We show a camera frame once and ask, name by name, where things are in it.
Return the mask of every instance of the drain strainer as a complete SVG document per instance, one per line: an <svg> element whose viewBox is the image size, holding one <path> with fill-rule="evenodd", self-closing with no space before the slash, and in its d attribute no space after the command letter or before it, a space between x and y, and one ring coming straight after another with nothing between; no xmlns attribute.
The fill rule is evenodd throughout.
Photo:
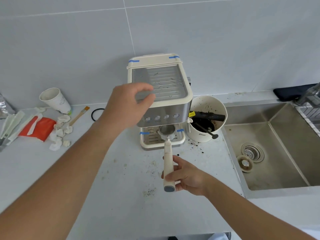
<svg viewBox="0 0 320 240"><path fill-rule="evenodd" d="M254 163L262 162L264 159L262 148L254 143L244 143L241 146L241 153L249 157Z"/></svg>

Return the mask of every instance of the forearm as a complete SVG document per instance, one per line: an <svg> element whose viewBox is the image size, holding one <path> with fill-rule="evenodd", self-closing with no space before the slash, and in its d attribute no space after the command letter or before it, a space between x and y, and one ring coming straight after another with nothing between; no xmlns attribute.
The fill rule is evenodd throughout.
<svg viewBox="0 0 320 240"><path fill-rule="evenodd" d="M241 239L314 239L255 206L214 177L208 176L206 181L205 196Z"/></svg>
<svg viewBox="0 0 320 240"><path fill-rule="evenodd" d="M2 239L65 239L120 131L94 124L0 215Z"/></svg>

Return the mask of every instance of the faucet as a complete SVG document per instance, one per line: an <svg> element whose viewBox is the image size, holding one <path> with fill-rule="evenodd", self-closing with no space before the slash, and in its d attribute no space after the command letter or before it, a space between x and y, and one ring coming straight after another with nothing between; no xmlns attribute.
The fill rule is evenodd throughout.
<svg viewBox="0 0 320 240"><path fill-rule="evenodd" d="M295 103L299 106L304 105L306 102L309 102L313 108L320 108L320 82L309 88Z"/></svg>

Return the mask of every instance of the human hand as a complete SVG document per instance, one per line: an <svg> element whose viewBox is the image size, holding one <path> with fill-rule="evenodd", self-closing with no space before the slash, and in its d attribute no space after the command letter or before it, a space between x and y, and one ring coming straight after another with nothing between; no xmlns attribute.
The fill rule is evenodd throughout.
<svg viewBox="0 0 320 240"><path fill-rule="evenodd" d="M149 94L143 101L137 103L135 95L141 91L152 90L153 86L144 82L116 86L97 122L101 124L114 123L114 126L121 130L136 125L152 105L156 96Z"/></svg>
<svg viewBox="0 0 320 240"><path fill-rule="evenodd" d="M173 166L174 171L165 177L166 181L180 181L176 184L176 191L187 190L197 196L205 195L207 181L214 177L181 157L174 155L173 161L178 165Z"/></svg>

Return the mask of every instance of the tile grout line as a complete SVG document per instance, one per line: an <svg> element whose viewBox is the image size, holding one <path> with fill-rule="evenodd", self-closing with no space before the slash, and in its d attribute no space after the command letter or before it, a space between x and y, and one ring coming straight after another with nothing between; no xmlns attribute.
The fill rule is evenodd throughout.
<svg viewBox="0 0 320 240"><path fill-rule="evenodd" d="M127 10L126 10L127 8L170 6L170 5L192 4L192 3L213 3L213 2L225 2L225 1L236 1L236 0L192 1L192 2L180 2L180 3L170 3L170 4L157 4L157 5L134 6L134 7L119 7L119 8L107 8L107 9L97 9L97 10L85 10L85 11L41 13L41 14L17 15L17 16L15 16L15 15L13 15L13 16L0 16L0 20L14 19L14 18L38 17L38 16L46 16L46 15L68 14L68 13L81 13L81 12L98 12L98 11L107 11L107 10L120 10L120 9L125 9L125 12L127 13Z"/></svg>
<svg viewBox="0 0 320 240"><path fill-rule="evenodd" d="M128 21L129 33L130 33L131 42L132 42L133 53L134 53L134 56L136 56L136 52L134 51L134 41L133 41L133 39L132 39L132 35L131 35L130 24L129 24L129 18L128 18L128 14L127 14L127 9L126 9L125 0L123 0L123 5L124 5L124 10L125 10L125 15L127 16L127 21Z"/></svg>
<svg viewBox="0 0 320 240"><path fill-rule="evenodd" d="M14 18L38 17L38 16L46 16L46 15L68 14L68 13L80 13L80 12L98 12L98 11L107 11L107 10L120 10L120 9L125 9L125 8L124 7L119 7L119 8L86 10L86 11L73 11L73 12L40 13L40 14L19 15L19 16L0 16L0 20L14 19Z"/></svg>
<svg viewBox="0 0 320 240"><path fill-rule="evenodd" d="M156 6L172 6L172 5L180 5L180 4L214 3L214 2L225 2L225 1L237 1L237 0L191 1L191 2L179 2L179 3L169 3L169 4L156 4L156 5L146 5L146 6L134 6L134 7L126 7L126 8L143 8L143 7L156 7Z"/></svg>

